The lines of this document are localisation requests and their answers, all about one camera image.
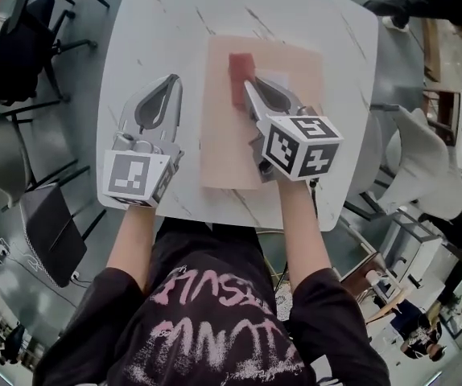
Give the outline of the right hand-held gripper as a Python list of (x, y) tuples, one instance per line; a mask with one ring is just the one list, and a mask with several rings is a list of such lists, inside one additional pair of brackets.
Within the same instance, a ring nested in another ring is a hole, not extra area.
[(328, 118), (261, 77), (245, 81), (244, 103), (258, 129), (250, 146), (263, 183), (279, 175), (291, 181), (317, 179), (331, 170), (344, 138)]

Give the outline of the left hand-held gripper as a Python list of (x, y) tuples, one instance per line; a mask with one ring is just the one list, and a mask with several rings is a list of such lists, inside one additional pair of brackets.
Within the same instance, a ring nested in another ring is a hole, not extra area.
[[(160, 77), (125, 104), (113, 148), (104, 156), (103, 195), (130, 206), (158, 207), (184, 152), (174, 143), (183, 85), (176, 74)], [(157, 143), (132, 135), (159, 135)]]

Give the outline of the pink sponge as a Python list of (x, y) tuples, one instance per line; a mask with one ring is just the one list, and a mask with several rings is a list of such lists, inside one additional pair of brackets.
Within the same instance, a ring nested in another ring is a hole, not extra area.
[(231, 99), (234, 107), (245, 108), (245, 82), (254, 81), (255, 63), (250, 53), (229, 54), (229, 79), (231, 85)]

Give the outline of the beige folder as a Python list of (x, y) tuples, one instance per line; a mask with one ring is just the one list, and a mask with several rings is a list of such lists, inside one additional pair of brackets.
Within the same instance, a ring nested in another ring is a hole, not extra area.
[(256, 75), (290, 89), (321, 113), (323, 58), (316, 51), (285, 43), (213, 36), (208, 41), (200, 133), (202, 187), (256, 190), (262, 186), (249, 142), (258, 133), (248, 114), (232, 103), (229, 55), (250, 53)]

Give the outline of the person's right forearm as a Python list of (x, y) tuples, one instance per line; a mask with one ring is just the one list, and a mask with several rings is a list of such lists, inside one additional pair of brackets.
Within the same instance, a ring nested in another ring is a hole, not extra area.
[(305, 182), (277, 182), (291, 292), (310, 275), (331, 266), (315, 205)]

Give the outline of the person's left forearm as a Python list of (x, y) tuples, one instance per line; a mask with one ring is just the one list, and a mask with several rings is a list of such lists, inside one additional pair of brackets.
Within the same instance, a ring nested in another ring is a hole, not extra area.
[(154, 226), (154, 208), (129, 206), (106, 264), (107, 268), (131, 276), (143, 293), (146, 292), (151, 262)]

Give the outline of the black office chair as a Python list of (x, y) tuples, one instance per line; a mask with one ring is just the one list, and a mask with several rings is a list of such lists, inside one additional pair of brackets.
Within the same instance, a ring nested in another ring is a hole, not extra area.
[(49, 27), (55, 0), (16, 0), (9, 18), (0, 30), (0, 105), (11, 106), (36, 97), (41, 72), (46, 77), (57, 99), (68, 102), (70, 97), (61, 92), (52, 59), (66, 51), (87, 46), (97, 48), (97, 42), (82, 39), (61, 43), (57, 38), (66, 18), (76, 14), (63, 10), (53, 27)]

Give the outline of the dark chair with checkered edge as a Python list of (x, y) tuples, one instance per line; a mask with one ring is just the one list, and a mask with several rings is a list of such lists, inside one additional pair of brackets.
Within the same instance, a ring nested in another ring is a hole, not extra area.
[(29, 249), (48, 278), (60, 288), (67, 287), (87, 252), (86, 239), (106, 210), (80, 232), (58, 183), (27, 192), (19, 208)]

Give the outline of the brown wooden stool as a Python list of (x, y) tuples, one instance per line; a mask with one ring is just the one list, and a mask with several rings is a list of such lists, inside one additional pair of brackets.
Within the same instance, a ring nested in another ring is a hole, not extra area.
[(386, 274), (386, 264), (380, 253), (368, 255), (340, 279), (340, 283), (354, 297), (360, 296)]

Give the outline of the light grey shell chair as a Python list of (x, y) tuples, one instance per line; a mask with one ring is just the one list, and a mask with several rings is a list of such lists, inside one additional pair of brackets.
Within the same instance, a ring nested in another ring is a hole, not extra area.
[(420, 211), (451, 220), (462, 211), (462, 177), (454, 148), (446, 145), (421, 109), (411, 114), (417, 127), (406, 137), (408, 152), (402, 153), (414, 185), (412, 203)]

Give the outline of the person's black printed shirt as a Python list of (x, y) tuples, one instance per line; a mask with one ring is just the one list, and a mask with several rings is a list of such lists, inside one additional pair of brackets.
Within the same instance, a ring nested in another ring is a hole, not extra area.
[(295, 289), (278, 319), (258, 246), (207, 227), (153, 247), (145, 289), (101, 271), (33, 386), (390, 386), (353, 296), (331, 269)]

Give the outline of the white metal frame table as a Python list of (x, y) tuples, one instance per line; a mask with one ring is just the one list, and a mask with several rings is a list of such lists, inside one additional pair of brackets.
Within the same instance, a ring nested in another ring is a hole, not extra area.
[(398, 209), (379, 249), (386, 268), (399, 282), (419, 288), (443, 240), (405, 211)]

